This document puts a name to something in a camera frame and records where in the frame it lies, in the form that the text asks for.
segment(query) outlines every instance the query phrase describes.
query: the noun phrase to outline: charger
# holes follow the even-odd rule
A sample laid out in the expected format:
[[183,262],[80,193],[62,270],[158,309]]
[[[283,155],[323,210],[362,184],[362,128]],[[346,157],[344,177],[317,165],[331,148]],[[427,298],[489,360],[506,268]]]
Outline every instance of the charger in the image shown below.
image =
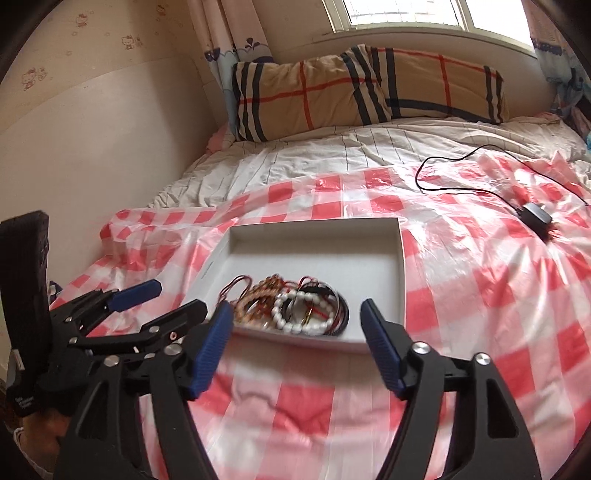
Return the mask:
[[552,223],[552,217],[536,203],[526,203],[517,210],[517,216],[544,242],[550,237],[548,231]]

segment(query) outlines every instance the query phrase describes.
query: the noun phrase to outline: person's hand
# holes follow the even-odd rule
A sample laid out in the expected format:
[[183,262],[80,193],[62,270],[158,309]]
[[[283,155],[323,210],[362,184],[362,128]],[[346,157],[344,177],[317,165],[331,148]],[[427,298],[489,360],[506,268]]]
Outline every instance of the person's hand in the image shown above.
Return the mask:
[[48,408],[25,417],[22,423],[19,438],[22,451],[38,466],[52,472],[60,453],[58,438],[66,435],[70,418]]

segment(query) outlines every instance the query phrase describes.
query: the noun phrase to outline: open cardboard box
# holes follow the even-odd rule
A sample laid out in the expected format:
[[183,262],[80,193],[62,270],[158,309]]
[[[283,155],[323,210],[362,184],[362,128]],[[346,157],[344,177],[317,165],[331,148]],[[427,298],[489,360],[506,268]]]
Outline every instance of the open cardboard box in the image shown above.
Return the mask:
[[[396,218],[349,218],[258,223],[230,227],[183,303],[201,299],[213,312],[219,292],[239,275],[254,284],[269,275],[298,282],[311,276],[331,285],[347,301],[349,324],[338,337],[293,335],[236,324],[234,332],[279,342],[344,351],[367,351],[359,321],[361,303],[372,298],[384,318],[404,324],[404,251]],[[228,300],[239,296],[244,283]]]

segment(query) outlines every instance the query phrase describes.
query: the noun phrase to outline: plastic sheet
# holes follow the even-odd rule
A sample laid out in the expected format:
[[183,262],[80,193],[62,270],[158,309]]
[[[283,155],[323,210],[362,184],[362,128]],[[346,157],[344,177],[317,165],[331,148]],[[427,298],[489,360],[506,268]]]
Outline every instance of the plastic sheet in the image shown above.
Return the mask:
[[[565,159],[538,171],[591,201]],[[407,276],[407,329],[443,355],[488,352],[517,399],[543,477],[566,460],[591,419],[591,216],[575,195],[504,154],[424,169],[432,186],[492,189],[553,216],[544,244],[488,194],[422,194],[417,165],[274,184],[217,208],[124,210],[102,232],[106,252],[57,303],[94,288],[159,279],[162,295],[110,317],[101,334],[137,330],[177,307],[221,234],[234,223],[396,216]],[[453,399],[441,412],[428,478],[445,460]],[[144,432],[165,478],[148,398]],[[369,355],[234,338],[212,387],[190,409],[220,479],[373,479],[404,404]]]

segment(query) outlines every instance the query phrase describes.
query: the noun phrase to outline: mattress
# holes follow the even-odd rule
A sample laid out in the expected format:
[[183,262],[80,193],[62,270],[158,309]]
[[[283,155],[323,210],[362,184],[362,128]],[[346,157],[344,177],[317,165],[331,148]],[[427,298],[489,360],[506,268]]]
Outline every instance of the mattress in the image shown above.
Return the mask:
[[[555,220],[548,244],[489,194],[417,189],[421,160],[457,158],[485,143],[564,187],[494,150],[435,162],[424,170],[425,184],[481,187],[515,204],[540,203]],[[53,306],[95,288],[157,278],[159,298],[111,315],[94,333],[136,331],[180,305],[231,225],[398,217],[407,330],[443,355],[485,351],[493,357],[549,479],[591,420],[585,155],[582,140],[553,116],[499,127],[410,119],[266,144],[236,142],[199,159],[157,196],[154,208],[117,212],[100,232],[105,256]],[[141,404],[153,474],[166,478],[149,396]],[[428,479],[442,472],[453,406],[446,395]],[[189,409],[221,480],[371,480],[404,403],[385,389],[369,355],[232,338],[211,387]]]

